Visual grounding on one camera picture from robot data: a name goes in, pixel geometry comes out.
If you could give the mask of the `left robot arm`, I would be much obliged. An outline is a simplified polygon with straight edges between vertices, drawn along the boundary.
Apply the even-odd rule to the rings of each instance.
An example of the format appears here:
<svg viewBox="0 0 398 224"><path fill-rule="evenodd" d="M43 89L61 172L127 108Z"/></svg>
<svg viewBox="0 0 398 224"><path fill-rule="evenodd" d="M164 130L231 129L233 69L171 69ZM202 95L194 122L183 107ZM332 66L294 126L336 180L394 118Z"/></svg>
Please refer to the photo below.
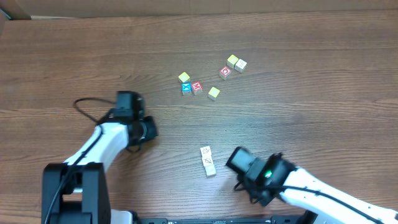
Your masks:
<svg viewBox="0 0 398 224"><path fill-rule="evenodd" d="M139 93L118 91L113 108L94 122L93 134L74 155L45 167L43 224L141 223L136 212L111 208L106 171L120 153L157 137L154 119Z"/></svg>

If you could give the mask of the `white leaf block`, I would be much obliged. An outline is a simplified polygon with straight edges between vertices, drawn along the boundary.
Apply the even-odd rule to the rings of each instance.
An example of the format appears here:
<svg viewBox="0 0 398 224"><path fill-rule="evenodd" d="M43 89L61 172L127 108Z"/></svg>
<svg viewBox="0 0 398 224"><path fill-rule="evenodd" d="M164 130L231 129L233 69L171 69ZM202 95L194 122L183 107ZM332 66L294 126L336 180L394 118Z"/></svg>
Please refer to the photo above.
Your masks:
<svg viewBox="0 0 398 224"><path fill-rule="evenodd" d="M204 167L213 166L214 163L213 163L212 156L211 155L207 155L205 157L202 157L202 163L203 163Z"/></svg>

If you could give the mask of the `green letter A block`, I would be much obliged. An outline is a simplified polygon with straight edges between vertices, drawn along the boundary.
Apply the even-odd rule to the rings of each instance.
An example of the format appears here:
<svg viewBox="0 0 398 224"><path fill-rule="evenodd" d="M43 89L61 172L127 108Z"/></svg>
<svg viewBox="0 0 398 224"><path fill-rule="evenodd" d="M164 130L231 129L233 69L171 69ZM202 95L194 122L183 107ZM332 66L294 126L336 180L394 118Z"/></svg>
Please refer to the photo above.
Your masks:
<svg viewBox="0 0 398 224"><path fill-rule="evenodd" d="M212 177L216 175L216 168L214 164L205 166L205 172L207 177Z"/></svg>

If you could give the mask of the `white ladybug block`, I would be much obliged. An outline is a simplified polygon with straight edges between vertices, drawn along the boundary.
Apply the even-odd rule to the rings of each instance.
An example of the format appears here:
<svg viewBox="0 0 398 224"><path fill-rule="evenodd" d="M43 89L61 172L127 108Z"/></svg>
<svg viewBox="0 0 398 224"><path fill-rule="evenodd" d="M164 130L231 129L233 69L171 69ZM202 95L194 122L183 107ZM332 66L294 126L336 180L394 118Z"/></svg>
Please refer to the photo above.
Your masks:
<svg viewBox="0 0 398 224"><path fill-rule="evenodd" d="M205 146L200 148L202 157L211 157L211 148L210 146Z"/></svg>

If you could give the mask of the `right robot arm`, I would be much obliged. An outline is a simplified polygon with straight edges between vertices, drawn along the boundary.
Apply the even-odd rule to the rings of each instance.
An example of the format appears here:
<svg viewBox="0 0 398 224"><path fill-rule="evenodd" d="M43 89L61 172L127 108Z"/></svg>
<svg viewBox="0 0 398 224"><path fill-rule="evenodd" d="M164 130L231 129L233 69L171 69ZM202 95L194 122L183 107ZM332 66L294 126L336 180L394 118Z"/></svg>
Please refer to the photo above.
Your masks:
<svg viewBox="0 0 398 224"><path fill-rule="evenodd" d="M268 160L237 147L226 162L237 173L235 191L246 191L252 204L266 207L275 198L306 210L302 223L397 223L397 211L344 193L283 158Z"/></svg>

